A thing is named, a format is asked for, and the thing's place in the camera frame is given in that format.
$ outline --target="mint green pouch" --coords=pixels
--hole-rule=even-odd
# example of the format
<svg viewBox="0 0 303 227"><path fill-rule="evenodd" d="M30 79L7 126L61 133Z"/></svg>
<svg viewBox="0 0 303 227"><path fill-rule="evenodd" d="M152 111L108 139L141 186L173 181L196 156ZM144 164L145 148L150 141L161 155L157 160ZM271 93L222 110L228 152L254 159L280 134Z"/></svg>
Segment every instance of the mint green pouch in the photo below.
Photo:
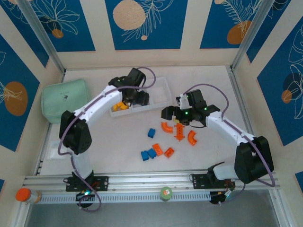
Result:
<svg viewBox="0 0 303 227"><path fill-rule="evenodd" d="M60 123L66 110L73 112L91 100L83 79L46 86L42 91L42 114L53 124Z"/></svg>

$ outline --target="plastic tray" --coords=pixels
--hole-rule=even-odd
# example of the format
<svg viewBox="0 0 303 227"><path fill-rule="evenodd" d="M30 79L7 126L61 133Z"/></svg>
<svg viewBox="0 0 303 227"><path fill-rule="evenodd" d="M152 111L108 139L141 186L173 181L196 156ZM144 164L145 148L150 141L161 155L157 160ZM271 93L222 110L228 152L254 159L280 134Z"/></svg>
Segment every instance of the plastic tray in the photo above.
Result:
<svg viewBox="0 0 303 227"><path fill-rule="evenodd" d="M153 79L146 80L146 85L150 85L153 82ZM150 101L148 105L140 106L140 105L133 105L127 110L118 110L113 111L113 108L109 110L110 115L112 117L118 117L126 114L131 113L138 113L143 111L148 111L152 109L164 108L166 106L171 105L171 92L165 77L160 77L156 79L156 83L147 90L150 95Z"/></svg>

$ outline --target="orange cap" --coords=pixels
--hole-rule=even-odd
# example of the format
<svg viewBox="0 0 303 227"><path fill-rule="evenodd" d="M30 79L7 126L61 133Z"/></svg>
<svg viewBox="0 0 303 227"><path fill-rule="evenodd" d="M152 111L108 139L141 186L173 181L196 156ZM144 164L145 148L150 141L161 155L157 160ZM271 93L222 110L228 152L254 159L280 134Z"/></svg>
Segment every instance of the orange cap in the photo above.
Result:
<svg viewBox="0 0 303 227"><path fill-rule="evenodd" d="M21 188L16 193L16 200L18 200L20 202L24 202L24 201L27 201L31 195L32 195L32 193L31 193L30 189Z"/></svg>

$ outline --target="orange block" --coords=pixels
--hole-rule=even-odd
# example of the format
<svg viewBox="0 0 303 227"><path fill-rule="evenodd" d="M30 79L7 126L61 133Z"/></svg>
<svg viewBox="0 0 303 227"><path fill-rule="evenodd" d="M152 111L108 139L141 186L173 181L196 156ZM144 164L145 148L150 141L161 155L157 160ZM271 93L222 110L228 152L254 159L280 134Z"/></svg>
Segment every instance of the orange block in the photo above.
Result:
<svg viewBox="0 0 303 227"><path fill-rule="evenodd" d="M173 155L173 153L175 153L173 148L168 148L167 151L165 151L164 155L169 158L170 156Z"/></svg>
<svg viewBox="0 0 303 227"><path fill-rule="evenodd" d="M152 146L152 148L156 151L157 156L160 156L160 155L163 154L163 151L162 151L162 149L160 148L160 146L159 146L158 143L154 144L154 145Z"/></svg>
<svg viewBox="0 0 303 227"><path fill-rule="evenodd" d="M188 136L187 136L187 139L188 139L188 142L192 145L192 146L194 146L196 143L197 143L197 140L194 138L194 136L195 136L195 132L194 131L190 131L189 132L189 134L188 134Z"/></svg>
<svg viewBox="0 0 303 227"><path fill-rule="evenodd" d="M167 133L173 133L173 127L168 126L166 122L161 122L161 128Z"/></svg>
<svg viewBox="0 0 303 227"><path fill-rule="evenodd" d="M177 124L175 125L175 127L177 128L177 134L176 134L176 138L177 140L181 141L185 138L185 136L183 136L183 128L185 127L184 125L182 124Z"/></svg>

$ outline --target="blue toy brick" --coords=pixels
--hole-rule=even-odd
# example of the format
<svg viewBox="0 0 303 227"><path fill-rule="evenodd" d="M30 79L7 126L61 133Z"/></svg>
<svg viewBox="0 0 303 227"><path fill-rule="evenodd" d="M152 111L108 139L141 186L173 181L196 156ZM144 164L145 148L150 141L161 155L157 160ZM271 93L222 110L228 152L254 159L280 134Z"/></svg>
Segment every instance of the blue toy brick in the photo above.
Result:
<svg viewBox="0 0 303 227"><path fill-rule="evenodd" d="M149 155L151 158L154 158L154 157L157 156L157 153L156 153L156 151L155 151L154 149L149 149L149 150L147 151L147 153L148 153L148 155Z"/></svg>
<svg viewBox="0 0 303 227"><path fill-rule="evenodd" d="M153 138L155 136L155 133L156 133L156 130L155 129L150 129L148 131L148 134L147 136L150 137L150 138Z"/></svg>
<svg viewBox="0 0 303 227"><path fill-rule="evenodd" d="M147 153L146 150L145 151L141 151L141 156L142 156L143 161L146 161L146 160L149 159L148 158L148 153Z"/></svg>

